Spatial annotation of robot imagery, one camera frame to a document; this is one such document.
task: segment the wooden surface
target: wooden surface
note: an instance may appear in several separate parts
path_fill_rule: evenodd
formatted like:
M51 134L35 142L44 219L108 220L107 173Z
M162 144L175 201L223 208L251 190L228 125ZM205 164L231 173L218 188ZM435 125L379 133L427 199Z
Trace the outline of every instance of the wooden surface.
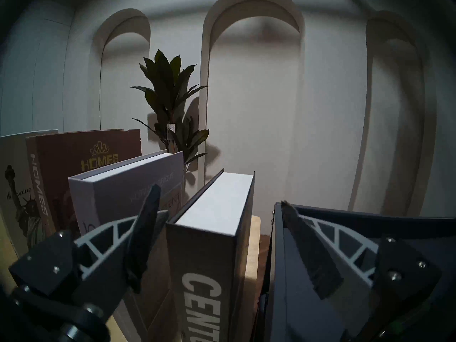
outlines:
M248 240L247 267L245 269L244 289L241 309L234 341L248 342L252 333L256 312L255 291L258 273L258 252L260 249L260 218L252 216L250 238Z
M6 294L10 294L16 287L13 277L8 270L17 260L16 252L11 244L10 238L6 232L6 226L3 223L2 215L0 214L0 283Z
M271 236L269 235L260 235L260 249L258 252L258 274L257 282L255 288L255 313L257 310L258 299L261 294L261 288L263 287L263 280L265 277L266 271L266 261L268 259L268 250L269 250L269 240Z

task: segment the brown book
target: brown book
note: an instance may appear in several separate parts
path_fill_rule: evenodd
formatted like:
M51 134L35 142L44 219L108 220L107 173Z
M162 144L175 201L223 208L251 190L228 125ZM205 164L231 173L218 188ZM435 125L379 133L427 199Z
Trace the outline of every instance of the brown book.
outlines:
M141 155L138 129L66 132L26 138L33 190L46 234L80 236L68 178Z

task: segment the crown logo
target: crown logo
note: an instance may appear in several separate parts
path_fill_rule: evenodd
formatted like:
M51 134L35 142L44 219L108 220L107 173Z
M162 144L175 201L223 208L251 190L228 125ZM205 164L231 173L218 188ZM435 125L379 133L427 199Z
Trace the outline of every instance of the crown logo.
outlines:
M98 141L97 144L94 145L93 148L90 149L90 154L92 156L96 156L97 154L103 154L103 153L108 153L108 152L109 152L109 147L106 146L101 141Z

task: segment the arched wall niche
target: arched wall niche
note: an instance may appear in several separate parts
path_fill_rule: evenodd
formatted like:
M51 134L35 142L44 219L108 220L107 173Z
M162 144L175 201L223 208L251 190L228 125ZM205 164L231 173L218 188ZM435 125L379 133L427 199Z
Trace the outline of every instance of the arched wall niche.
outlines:
M138 68L149 57L151 26L144 16L124 20L114 28L106 40L101 59L100 73L100 128L136 129L141 133L142 154L160 150L159 140L152 132L138 127L132 117L147 119L155 116L144 99L144 94L131 86L148 84Z
M208 181L222 167L256 171L253 214L262 218L264 234L270 204L284 198L293 128L274 125L288 125L296 109L300 20L276 2L246 0L222 10L207 31L210 62L202 73L209 88L199 127L209 128L210 138L198 181Z
M89 90L88 90L88 112L87 125L89 129L100 129L100 73L101 58L104 47L115 28L122 22L133 17L146 17L140 10L126 8L112 14L106 19L94 35L89 53Z
M262 1L260 8L252 3ZM207 85L209 78L209 58L211 47L220 34L236 21L254 16L272 16L289 23L304 36L304 19L292 0L218 0L209 10L203 25L203 41L201 48L200 85ZM199 128L206 128L208 108L208 89L200 91ZM199 146L198 152L206 150L206 143ZM198 159L197 187L204 186L205 156Z
M389 32L386 32L388 29L385 29L382 32L382 25L385 27L389 26ZM373 31L375 27L379 28L377 32ZM390 215L418 216L423 205L427 183L431 172L436 136L436 94L430 55L427 47L423 41L421 41L414 28L400 16L392 12L380 11L370 16L366 26L366 39L368 58L366 114L360 155L348 210L358 210L363 212L366 210L372 212L375 211L370 209L371 207L375 208L375 206L363 206L360 205L359 199L357 201L357 197L361 198L366 195L366 193L362 193L363 182L364 187L366 187L366 178L363 178L363 167L367 167L367 169L369 167L369 156L366 155L370 151L370 149L368 149L368 135L370 134L370 126L372 126L372 112L375 112L375 110L372 110L371 106L371 102L373 101L373 49L374 45L379 43L395 44L395 48L400 47L402 49L405 48L409 50L403 50L403 52L406 53L403 55L403 66L410 69L410 66L415 64L416 67L417 61L419 61L421 65L422 77L420 83L424 92L420 96L419 90L417 90L417 99L410 103L412 108L416 107L417 110L421 108L419 112L415 110L415 117L420 119L416 122L417 125L420 124L420 133L414 135L412 130L413 127L411 129L409 128L409 130L407 130L407 126L402 127L402 131L398 129L398 148L395 150L393 164L393 168L396 167L395 173L393 169L390 174L383 204L381 205L381 208L376 210L376 212ZM375 132L375 125L374 129L371 129L370 131L371 134ZM412 163L409 159L409 164L407 165L407 161L398 161L401 152L400 138L405 140L406 143L409 142L410 145L410 147L405 147L405 143L402 141L402 152L408 152L409 157L416 159L415 162Z

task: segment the plant leaf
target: plant leaf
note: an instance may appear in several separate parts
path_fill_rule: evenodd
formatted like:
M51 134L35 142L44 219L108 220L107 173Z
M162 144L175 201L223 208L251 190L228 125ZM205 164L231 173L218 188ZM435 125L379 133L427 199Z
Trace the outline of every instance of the plant leaf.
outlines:
M173 98L177 98L179 95L179 92L181 91L182 85L185 84L185 82L188 82L188 79L190 78L190 75L193 73L193 70L195 69L196 65L190 65L186 67L181 73L179 73L179 76L177 77L177 81L174 84L174 92L173 92Z
M177 119L175 125L176 125L176 136L179 139L179 143L181 144L181 146L184 146L185 143L183 142L183 133L182 133L183 124L182 124L182 120L181 119Z
M151 59L148 58L144 58L144 61L146 62L147 66L148 78L154 85L155 93L157 94L160 103L164 105L167 110L170 110L170 92L165 82L160 77L160 74L158 73L157 65Z
M155 54L155 65L157 66L158 74L168 88L169 94L173 94L174 90L174 73L166 56L160 50Z
M193 127L195 126L195 120L193 120L193 116L190 115L190 126L188 128L188 137L187 137L187 146L190 145L191 139L193 138Z
M183 151L182 145L181 145L181 143L179 142L179 138L177 137L177 135L176 135L172 130L169 130L169 132L171 133L171 136L173 137L173 140L174 140L174 142L176 143L177 150L178 150L178 151Z
M162 140L162 142L167 145L168 140L166 139L166 129L163 129L160 123L156 122L154 124L155 131L157 132L158 137Z
M149 130L151 130L154 134L157 134L157 133L155 132L155 130L151 129L151 127L150 127L148 124L145 124L144 122L142 122L142 121L139 120L139 119L135 119L135 118L132 118L132 119L133 119L133 120L136 120L136 121L138 121L138 122L140 122L140 123L142 123L145 127L147 127Z
M177 81L177 77L179 77L179 73L181 72L181 64L182 64L182 61L181 61L181 57L180 56L176 56L170 62L170 67L172 69L174 82Z
M194 160L198 159L199 157L205 156L206 154L207 154L207 152L204 152L204 153L200 153L200 154L198 154L197 156L194 156L194 157L190 158L189 160L187 160L187 161L185 162L185 165L190 164L190 163L193 162Z
M151 90L150 88L147 88L147 87L137 87L137 86L133 86L133 87L130 87L130 88L134 88L134 89L139 89L139 90L142 90L143 92L147 92L147 91L151 91L151 92L154 92L153 90Z
M208 129L198 130L195 135L192 137L190 147L188 150L191 152L193 147L198 147L201 143L203 143L209 136Z
M198 147L193 147L193 150L188 155L188 158L194 157L196 153L198 153Z
M153 90L146 91L146 101L150 105L151 109L157 114L157 121L160 124L167 124L169 115L166 109L160 104L157 94Z
M193 94L195 94L196 92L198 92L200 89L203 89L203 88L206 88L207 86L200 86L198 88L196 88L195 90L190 90L188 91L187 93L185 93L183 96L181 96L177 101L176 101L176 104L179 105L180 103L182 103L183 101L187 100L188 98L190 98Z
M191 91L192 91L192 90L193 90L195 87L197 87L197 86L198 86L197 84L196 84L196 85L194 85L194 86L193 86L193 87L191 87L189 90L187 90L187 91L186 91L186 93L188 93L188 92L191 92Z
M188 130L190 128L190 120L185 118L182 122L182 144L188 146Z
M143 66L141 64L139 64L139 67L141 67L141 71L144 73L144 75L146 76L146 78L152 82L151 78L149 77L149 72L147 71L147 67L146 66Z

